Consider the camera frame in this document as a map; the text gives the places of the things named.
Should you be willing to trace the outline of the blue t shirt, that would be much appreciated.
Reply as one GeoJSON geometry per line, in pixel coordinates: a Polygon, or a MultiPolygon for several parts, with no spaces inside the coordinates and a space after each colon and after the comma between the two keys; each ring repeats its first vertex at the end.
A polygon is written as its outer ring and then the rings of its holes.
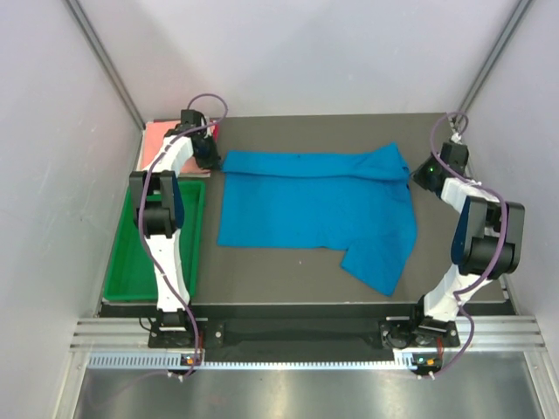
{"type": "Polygon", "coordinates": [[[396,144],[362,154],[233,150],[223,172],[219,245],[343,251],[344,271],[394,293],[418,235],[396,144]]]}

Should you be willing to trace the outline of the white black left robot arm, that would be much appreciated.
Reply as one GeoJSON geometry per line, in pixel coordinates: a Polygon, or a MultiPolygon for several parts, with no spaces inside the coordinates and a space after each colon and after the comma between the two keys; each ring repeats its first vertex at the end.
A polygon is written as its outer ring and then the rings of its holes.
{"type": "Polygon", "coordinates": [[[212,129],[216,125],[197,110],[183,109],[180,122],[163,136],[152,161],[129,176],[134,223],[153,263],[157,286],[150,348],[198,347],[198,326],[190,310],[180,256],[185,212],[178,176],[189,159],[201,170],[220,168],[221,157],[212,129]]]}

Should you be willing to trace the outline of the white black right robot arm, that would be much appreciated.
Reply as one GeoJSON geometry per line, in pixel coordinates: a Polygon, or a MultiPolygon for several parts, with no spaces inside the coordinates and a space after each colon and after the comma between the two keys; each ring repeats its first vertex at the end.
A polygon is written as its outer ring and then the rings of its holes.
{"type": "Polygon", "coordinates": [[[516,270],[521,259],[525,206],[503,202],[464,177],[469,151],[443,143],[413,174],[413,181],[459,213],[451,246],[452,264],[439,284],[421,297],[407,325],[419,347],[442,341],[456,347],[455,320],[471,297],[490,282],[516,270]]]}

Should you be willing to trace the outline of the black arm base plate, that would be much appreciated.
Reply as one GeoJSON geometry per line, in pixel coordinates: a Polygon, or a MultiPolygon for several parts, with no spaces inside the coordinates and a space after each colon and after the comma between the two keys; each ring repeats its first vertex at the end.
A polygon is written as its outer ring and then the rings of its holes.
{"type": "Polygon", "coordinates": [[[390,361],[394,349],[459,346],[455,328],[419,336],[406,319],[207,319],[198,322],[198,352],[206,362],[390,361]]]}

